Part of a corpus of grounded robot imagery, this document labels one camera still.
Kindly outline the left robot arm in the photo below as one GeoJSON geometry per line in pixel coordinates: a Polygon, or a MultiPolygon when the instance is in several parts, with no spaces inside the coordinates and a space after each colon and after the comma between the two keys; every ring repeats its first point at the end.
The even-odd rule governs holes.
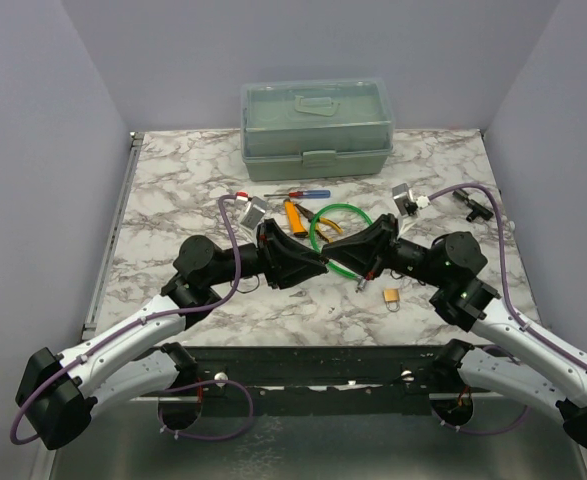
{"type": "Polygon", "coordinates": [[[29,421],[34,439],[57,450],[88,427],[105,381],[224,304],[214,286],[237,288],[243,278],[263,276],[271,288],[286,289],[327,273],[326,263],[273,219],[259,224],[255,242],[226,250],[204,235],[191,236],[173,263],[175,275],[138,312],[59,354],[42,348],[29,357],[16,393],[17,417],[29,421]]]}

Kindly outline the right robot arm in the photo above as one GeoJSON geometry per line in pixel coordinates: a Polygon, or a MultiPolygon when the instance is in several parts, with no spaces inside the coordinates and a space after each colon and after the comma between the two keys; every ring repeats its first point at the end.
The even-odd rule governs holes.
{"type": "Polygon", "coordinates": [[[561,422],[587,449],[587,353],[519,316],[505,291],[478,279],[487,259],[471,233],[454,232],[423,247],[401,238],[398,228],[395,216],[382,215],[367,229],[325,245],[322,254],[366,280],[389,269],[435,287],[430,303],[442,320],[519,361],[509,364],[452,341],[433,367],[435,384],[447,392],[466,384],[515,399],[561,422]]]}

